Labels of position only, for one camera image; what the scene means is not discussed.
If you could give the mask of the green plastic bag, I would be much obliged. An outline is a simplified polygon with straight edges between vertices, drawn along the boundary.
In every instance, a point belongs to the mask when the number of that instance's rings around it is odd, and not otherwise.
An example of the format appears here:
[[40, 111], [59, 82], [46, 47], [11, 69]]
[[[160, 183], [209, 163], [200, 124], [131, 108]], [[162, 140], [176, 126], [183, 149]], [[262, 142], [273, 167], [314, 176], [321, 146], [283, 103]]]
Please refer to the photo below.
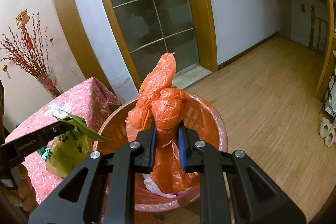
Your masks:
[[49, 146], [37, 150], [46, 162], [46, 170], [58, 180], [66, 178], [93, 151], [93, 142], [112, 143], [112, 139], [99, 135], [86, 125], [85, 119], [71, 113], [64, 120], [74, 129], [55, 137]]

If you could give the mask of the orange plastic bag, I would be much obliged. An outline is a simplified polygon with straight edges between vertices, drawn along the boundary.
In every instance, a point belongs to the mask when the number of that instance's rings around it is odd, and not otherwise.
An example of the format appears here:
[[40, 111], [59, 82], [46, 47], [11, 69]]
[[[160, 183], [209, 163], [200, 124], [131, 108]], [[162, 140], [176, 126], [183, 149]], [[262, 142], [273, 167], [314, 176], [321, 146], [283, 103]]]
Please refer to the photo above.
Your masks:
[[140, 131], [155, 122], [157, 144], [150, 178], [167, 194], [184, 191], [198, 183], [196, 174], [185, 173], [179, 162], [178, 126], [185, 117], [190, 97], [173, 87], [176, 70], [174, 55], [163, 54], [142, 82], [135, 108], [125, 120], [129, 141], [134, 141]]

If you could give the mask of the white paw print bag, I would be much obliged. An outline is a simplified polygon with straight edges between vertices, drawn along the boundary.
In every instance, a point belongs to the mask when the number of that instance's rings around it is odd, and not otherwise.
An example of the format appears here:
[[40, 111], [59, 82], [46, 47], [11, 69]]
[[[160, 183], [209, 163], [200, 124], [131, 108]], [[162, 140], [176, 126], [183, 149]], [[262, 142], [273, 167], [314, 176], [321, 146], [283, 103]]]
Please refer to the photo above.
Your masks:
[[144, 183], [144, 185], [145, 185], [145, 187], [147, 188], [148, 191], [150, 191], [153, 194], [156, 194], [158, 196], [165, 197], [165, 198], [175, 198], [176, 197], [175, 194], [167, 194], [167, 193], [161, 192], [159, 187], [150, 178], [149, 174], [143, 174], [142, 176], [143, 176], [143, 183]]

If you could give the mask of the clear plastic bag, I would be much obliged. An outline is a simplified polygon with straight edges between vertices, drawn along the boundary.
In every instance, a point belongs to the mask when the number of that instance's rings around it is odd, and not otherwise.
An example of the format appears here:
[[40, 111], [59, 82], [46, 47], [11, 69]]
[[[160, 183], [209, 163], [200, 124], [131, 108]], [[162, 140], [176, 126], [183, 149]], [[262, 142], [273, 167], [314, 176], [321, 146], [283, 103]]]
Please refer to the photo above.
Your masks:
[[72, 111], [72, 105], [69, 102], [56, 103], [51, 102], [47, 105], [45, 116], [54, 117], [56, 119], [64, 120]]

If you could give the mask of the purple plastic bag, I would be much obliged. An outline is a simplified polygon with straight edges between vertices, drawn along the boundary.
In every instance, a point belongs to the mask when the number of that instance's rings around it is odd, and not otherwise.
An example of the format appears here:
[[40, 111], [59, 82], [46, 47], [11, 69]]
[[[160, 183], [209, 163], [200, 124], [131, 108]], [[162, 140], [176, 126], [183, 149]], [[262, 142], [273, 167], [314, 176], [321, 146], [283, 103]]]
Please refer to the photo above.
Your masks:
[[175, 193], [170, 193], [167, 194], [168, 198], [175, 198], [177, 196], [181, 196], [181, 195], [185, 195], [191, 188], [187, 188], [184, 191], [179, 191], [179, 192], [175, 192]]

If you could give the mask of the orange lined waste basket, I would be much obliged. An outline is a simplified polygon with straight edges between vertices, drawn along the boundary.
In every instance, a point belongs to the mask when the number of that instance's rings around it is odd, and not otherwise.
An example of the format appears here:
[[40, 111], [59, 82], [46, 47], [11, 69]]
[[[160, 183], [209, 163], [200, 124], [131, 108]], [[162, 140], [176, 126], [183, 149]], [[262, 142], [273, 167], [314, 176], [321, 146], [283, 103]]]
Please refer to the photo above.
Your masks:
[[[224, 122], [217, 110], [206, 100], [188, 92], [190, 97], [187, 103], [185, 126], [198, 132], [200, 139], [212, 144], [218, 150], [228, 151], [228, 137]], [[105, 120], [98, 133], [113, 139], [113, 143], [94, 142], [94, 150], [102, 154], [117, 151], [121, 146], [128, 143], [125, 120], [136, 105], [138, 98], [129, 100], [114, 110]], [[179, 207], [186, 206], [200, 197], [198, 186], [188, 188], [175, 198], [158, 196], [145, 187], [142, 174], [135, 175], [135, 210], [148, 213], [164, 213]]]

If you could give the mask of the glass vase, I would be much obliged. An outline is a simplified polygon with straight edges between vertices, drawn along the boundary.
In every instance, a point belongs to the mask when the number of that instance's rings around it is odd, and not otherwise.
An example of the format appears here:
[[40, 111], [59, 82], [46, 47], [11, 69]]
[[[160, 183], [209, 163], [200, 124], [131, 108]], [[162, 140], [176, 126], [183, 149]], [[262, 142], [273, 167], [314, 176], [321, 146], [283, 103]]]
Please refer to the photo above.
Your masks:
[[58, 84], [53, 67], [50, 67], [49, 71], [41, 75], [37, 81], [42, 85], [42, 87], [44, 87], [53, 99], [63, 93], [60, 85]]

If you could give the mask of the red floral tablecloth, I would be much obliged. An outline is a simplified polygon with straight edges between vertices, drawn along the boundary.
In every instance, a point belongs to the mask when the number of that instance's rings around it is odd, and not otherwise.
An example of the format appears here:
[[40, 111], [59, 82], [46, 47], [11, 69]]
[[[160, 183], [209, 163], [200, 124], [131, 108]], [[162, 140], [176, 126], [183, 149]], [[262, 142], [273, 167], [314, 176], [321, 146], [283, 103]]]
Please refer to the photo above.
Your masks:
[[[108, 116], [120, 105], [120, 101], [112, 91], [109, 91], [99, 80], [91, 77], [28, 117], [10, 133], [6, 141], [12, 141], [56, 122], [52, 113], [58, 108], [83, 117], [88, 127], [98, 132]], [[46, 163], [37, 152], [26, 157], [23, 165], [28, 170], [36, 192], [36, 200], [41, 203], [59, 185], [60, 180], [46, 169]]]

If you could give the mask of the white slippers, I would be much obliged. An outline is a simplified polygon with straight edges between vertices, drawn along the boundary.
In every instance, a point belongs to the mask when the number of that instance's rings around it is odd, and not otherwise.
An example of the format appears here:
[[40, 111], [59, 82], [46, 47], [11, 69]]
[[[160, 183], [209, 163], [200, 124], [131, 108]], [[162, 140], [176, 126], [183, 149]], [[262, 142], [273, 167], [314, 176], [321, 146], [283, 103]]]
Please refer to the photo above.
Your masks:
[[321, 118], [319, 136], [324, 140], [326, 147], [331, 147], [335, 143], [335, 127], [325, 117]]

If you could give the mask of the red branch bouquet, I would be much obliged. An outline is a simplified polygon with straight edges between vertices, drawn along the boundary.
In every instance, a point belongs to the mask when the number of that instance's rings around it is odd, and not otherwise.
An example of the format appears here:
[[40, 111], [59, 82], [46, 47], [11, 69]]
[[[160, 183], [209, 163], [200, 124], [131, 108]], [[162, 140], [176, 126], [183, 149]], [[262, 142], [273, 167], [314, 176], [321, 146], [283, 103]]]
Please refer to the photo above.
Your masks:
[[24, 45], [21, 29], [15, 31], [7, 26], [1, 34], [1, 61], [13, 62], [16, 66], [38, 79], [50, 69], [48, 27], [41, 24], [40, 13], [32, 13], [26, 26], [33, 42], [33, 49]]

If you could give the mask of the wooden shelf cabinet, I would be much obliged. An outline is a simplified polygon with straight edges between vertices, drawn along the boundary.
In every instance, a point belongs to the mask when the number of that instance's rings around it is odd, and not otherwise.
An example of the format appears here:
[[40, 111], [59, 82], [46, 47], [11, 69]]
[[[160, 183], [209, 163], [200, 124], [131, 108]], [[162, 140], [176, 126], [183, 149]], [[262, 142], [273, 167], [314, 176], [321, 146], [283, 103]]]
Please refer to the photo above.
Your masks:
[[335, 67], [335, 50], [334, 40], [334, 6], [333, 0], [326, 0], [327, 4], [327, 25], [326, 25], [326, 42], [323, 53], [323, 66], [319, 76], [318, 84], [315, 89], [315, 97], [319, 100], [324, 98], [324, 94], [329, 87], [330, 77], [333, 74]]

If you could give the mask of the red hanging fu ornament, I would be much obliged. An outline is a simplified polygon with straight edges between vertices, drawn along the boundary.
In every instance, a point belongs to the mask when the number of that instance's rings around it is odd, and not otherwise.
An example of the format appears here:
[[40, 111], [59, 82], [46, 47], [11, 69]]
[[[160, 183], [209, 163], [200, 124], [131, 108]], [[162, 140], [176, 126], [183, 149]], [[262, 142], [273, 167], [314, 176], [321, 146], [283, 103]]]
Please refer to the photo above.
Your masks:
[[26, 46], [26, 48], [29, 51], [32, 50], [33, 49], [33, 42], [31, 40], [30, 35], [28, 33], [28, 30], [26, 28], [26, 24], [30, 20], [30, 16], [28, 15], [27, 9], [25, 9], [19, 15], [17, 15], [15, 17], [15, 20], [16, 20], [16, 23], [17, 23], [17, 27], [19, 29], [21, 29], [21, 33], [23, 35], [24, 45]]

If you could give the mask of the glass sliding door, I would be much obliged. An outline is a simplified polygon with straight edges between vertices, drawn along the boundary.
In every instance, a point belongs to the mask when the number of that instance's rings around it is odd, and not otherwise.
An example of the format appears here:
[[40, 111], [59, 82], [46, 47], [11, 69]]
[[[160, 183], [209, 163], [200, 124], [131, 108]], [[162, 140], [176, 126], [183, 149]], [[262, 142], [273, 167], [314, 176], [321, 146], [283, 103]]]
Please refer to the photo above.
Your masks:
[[143, 80], [165, 53], [173, 53], [177, 73], [198, 65], [189, 0], [111, 0], [130, 57]]

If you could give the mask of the wooden stair post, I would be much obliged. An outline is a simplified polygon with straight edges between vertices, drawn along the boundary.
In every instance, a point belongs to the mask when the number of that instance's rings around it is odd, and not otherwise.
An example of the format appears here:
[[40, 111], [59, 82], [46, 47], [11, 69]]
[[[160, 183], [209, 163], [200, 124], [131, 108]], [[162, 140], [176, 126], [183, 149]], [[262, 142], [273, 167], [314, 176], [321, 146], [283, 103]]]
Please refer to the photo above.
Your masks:
[[[315, 21], [318, 22], [318, 32], [317, 32], [317, 42], [314, 43], [314, 36], [315, 36]], [[311, 12], [310, 12], [310, 35], [309, 35], [309, 48], [315, 52], [320, 54], [324, 53], [325, 51], [325, 44], [326, 44], [326, 35], [324, 37], [324, 42], [322, 44], [322, 27], [325, 27], [327, 31], [327, 21], [315, 15], [315, 6], [311, 5]]]

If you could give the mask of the wooden door frame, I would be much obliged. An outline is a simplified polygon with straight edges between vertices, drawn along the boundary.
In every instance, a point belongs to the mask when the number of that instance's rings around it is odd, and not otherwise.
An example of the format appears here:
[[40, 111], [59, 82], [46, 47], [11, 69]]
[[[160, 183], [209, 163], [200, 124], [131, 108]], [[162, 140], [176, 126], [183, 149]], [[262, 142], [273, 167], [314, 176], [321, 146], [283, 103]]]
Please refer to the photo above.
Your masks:
[[[197, 38], [199, 63], [209, 71], [218, 71], [217, 41], [211, 0], [189, 0], [194, 20], [195, 36]], [[136, 89], [139, 89], [141, 80], [135, 68], [131, 55], [127, 50], [126, 42], [117, 20], [111, 0], [102, 0], [106, 16], [122, 59], [127, 67]]]

